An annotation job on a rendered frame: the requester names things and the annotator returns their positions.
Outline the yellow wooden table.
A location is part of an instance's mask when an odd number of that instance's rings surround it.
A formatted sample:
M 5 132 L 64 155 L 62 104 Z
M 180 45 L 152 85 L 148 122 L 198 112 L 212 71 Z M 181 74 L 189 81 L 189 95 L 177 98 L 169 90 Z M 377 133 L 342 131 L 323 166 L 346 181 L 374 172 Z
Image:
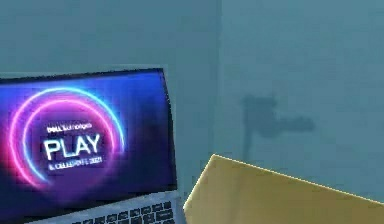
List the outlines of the yellow wooden table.
M 187 224 L 384 224 L 384 203 L 216 154 L 183 209 Z

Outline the silver laptop with black keys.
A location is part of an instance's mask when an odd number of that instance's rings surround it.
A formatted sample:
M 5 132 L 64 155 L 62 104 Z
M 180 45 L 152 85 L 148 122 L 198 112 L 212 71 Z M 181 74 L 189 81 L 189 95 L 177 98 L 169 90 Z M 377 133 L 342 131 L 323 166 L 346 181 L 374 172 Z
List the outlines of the silver laptop with black keys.
M 163 69 L 0 78 L 0 224 L 187 224 Z

